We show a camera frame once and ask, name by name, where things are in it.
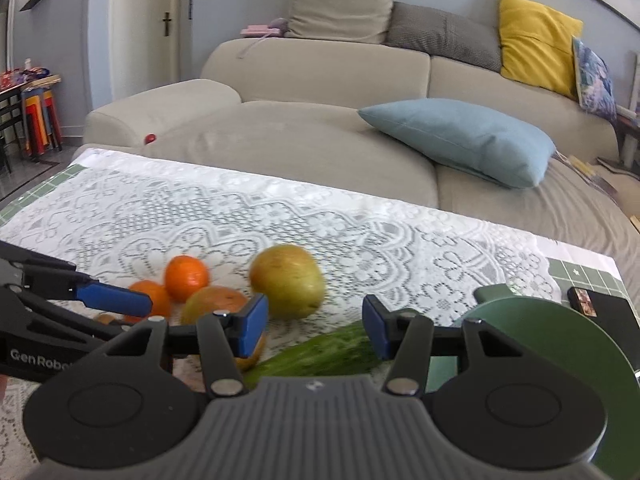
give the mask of green bowl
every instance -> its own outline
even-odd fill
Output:
[[[640,388],[634,371],[604,330],[553,301],[515,296],[506,285],[481,287],[476,317],[588,384],[607,410],[607,429],[592,462],[613,480],[640,478]],[[427,390],[456,373],[456,358],[431,359]]]

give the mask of floral pillow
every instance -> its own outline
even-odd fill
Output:
[[[578,38],[574,38],[574,60],[580,108],[615,122],[616,100],[606,63]]]

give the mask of floor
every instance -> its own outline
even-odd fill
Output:
[[[47,152],[41,157],[42,162],[21,160],[17,153],[9,155],[13,171],[9,173],[5,168],[0,170],[0,210],[31,188],[64,170],[76,149],[75,146],[65,146],[61,152]]]

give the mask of smartphone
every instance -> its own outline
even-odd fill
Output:
[[[616,342],[640,377],[640,325],[625,298],[572,286],[567,291],[571,308],[591,319]]]

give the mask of wall shelf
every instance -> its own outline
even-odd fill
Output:
[[[33,7],[35,7],[41,1],[42,0],[29,0],[27,3],[24,4],[24,7],[20,9],[20,12],[22,12],[23,10],[33,9]]]

